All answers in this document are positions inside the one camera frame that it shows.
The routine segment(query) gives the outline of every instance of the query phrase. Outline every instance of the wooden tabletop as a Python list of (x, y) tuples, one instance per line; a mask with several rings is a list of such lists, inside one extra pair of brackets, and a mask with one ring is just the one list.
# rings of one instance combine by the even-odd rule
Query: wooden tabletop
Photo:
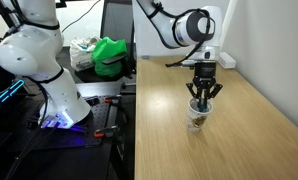
[(135, 179), (298, 180), (298, 128), (235, 70), (217, 67), (213, 111), (187, 130), (194, 72), (164, 66), (179, 59), (137, 61)]

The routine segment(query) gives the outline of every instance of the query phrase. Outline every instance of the cup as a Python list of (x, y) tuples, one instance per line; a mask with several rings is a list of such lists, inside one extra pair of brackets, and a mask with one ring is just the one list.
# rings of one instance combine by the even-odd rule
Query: cup
[(187, 118), (187, 128), (191, 132), (200, 131), (202, 125), (204, 124), (208, 115), (212, 111), (212, 105), (209, 101), (207, 102), (207, 109), (204, 112), (199, 112), (197, 105), (198, 105), (198, 99), (192, 98), (188, 102), (189, 113)]

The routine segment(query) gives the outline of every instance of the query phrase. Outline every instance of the green cloth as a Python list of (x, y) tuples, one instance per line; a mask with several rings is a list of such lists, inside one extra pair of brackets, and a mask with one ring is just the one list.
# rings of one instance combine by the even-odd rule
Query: green cloth
[(95, 72), (97, 75), (113, 77), (119, 74), (123, 68), (121, 62), (105, 65), (102, 64), (102, 61), (123, 52), (127, 52), (125, 40), (113, 41), (109, 37), (105, 37), (97, 42), (92, 52), (92, 59), (95, 63)]

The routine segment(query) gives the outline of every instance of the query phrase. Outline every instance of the plastic bag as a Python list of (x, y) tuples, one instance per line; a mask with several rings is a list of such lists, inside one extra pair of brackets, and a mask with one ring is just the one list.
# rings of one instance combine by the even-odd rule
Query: plastic bag
[(99, 41), (92, 53), (93, 61), (96, 64), (95, 72), (97, 75), (113, 77), (119, 74), (123, 68), (120, 62), (105, 65), (102, 64), (102, 61), (123, 52), (127, 52), (125, 40), (113, 41), (109, 37), (105, 37)]
[(94, 67), (92, 52), (100, 38), (92, 37), (87, 39), (75, 38), (70, 44), (70, 64), (76, 71), (82, 71)]

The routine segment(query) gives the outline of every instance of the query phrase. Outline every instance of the paper cup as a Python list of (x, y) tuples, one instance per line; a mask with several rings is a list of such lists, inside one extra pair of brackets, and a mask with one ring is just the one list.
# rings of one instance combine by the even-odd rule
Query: paper cup
[(208, 115), (212, 111), (212, 105), (210, 104), (209, 101), (207, 103), (207, 111), (205, 112), (199, 112), (197, 104), (198, 104), (198, 100), (195, 98), (190, 99), (188, 102), (189, 113), (188, 113), (188, 119), (187, 119), (187, 128), (191, 132), (200, 131), (202, 125), (204, 124)]

